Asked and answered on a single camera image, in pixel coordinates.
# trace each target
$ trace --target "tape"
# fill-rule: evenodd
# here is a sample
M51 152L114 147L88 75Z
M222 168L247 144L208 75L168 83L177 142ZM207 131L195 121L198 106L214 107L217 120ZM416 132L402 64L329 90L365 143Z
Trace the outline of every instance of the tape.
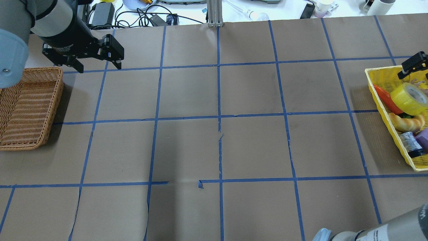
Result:
M428 97L417 86L403 83L393 92L391 99L402 111L417 115L428 108Z

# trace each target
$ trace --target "yellow basket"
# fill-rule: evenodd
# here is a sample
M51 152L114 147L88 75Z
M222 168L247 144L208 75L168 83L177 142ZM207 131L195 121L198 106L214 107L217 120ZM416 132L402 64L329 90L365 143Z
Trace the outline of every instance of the yellow basket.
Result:
M401 131L398 131L394 128L391 123L391 120L388 117L389 110L388 106L384 105L380 100L379 96L374 89L374 84L383 88L388 93L391 93L394 89L396 89L399 85L404 82L408 82L409 80L417 79L418 81L426 80L425 74L428 73L426 71L418 71L410 74L409 77L406 77L403 80L398 79L397 73L402 70L401 66L390 66L384 68L374 68L374 69L366 69L367 79L369 80L369 89L372 93L374 102L376 102L377 109L379 110L380 115L382 116L382 120L385 123L386 127L389 130L392 138L394 139L395 144L401 152L401 155L404 157L404 160L407 164L409 164L416 172L427 171L428 170L428 155L422 155L419 157L411 158L409 154L407 154L406 148L403 146L400 138L398 137L402 134ZM428 85L426 83L421 84L419 87L428 89ZM425 125L422 130L428 127L428 110L422 112L422 115L425 117Z

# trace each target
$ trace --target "paper cup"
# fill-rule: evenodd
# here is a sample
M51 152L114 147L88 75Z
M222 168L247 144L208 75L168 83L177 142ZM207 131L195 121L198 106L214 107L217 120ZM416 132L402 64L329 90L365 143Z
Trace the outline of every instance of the paper cup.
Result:
M385 15L395 3L395 0L374 0L367 15Z
M334 0L318 0L315 5L314 16L317 18L322 18L326 15L330 5L333 4Z

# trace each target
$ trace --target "wicker basket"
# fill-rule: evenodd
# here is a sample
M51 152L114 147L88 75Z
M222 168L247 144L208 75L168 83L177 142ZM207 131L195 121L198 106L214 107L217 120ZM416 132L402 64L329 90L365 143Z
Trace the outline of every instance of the wicker basket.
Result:
M48 141L64 83L59 67L25 69L0 89L0 151L32 150Z
M401 152L401 155L404 157L404 160L407 164L409 164L416 172L427 171L428 170L428 155L422 155L419 157L411 158L409 154L407 154L406 148L404 148L403 143L401 142L399 135L402 132L396 130L391 123L391 120L388 117L389 110L388 106L384 105L380 100L379 96L376 93L373 85L377 85L388 93L391 93L394 89L396 89L403 82L408 82L409 80L418 79L418 81L426 80L425 74L428 73L426 71L418 71L412 73L410 77L407 77L403 80L398 79L397 73L402 69L401 66L391 66L384 68L375 68L375 69L366 69L367 79L369 80L369 89L372 93L373 99L376 102L377 109L379 110L380 115L382 116L382 120L388 128L392 138L394 139L395 144ZM426 83L420 85L421 88L428 89L428 85ZM422 115L425 117L425 125L422 130L428 127L428 110L422 112Z

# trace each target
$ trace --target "metal post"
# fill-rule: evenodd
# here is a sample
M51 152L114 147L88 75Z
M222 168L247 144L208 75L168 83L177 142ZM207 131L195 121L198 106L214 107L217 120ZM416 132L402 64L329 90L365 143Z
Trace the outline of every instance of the metal post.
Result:
M207 0L208 26L223 27L221 0Z

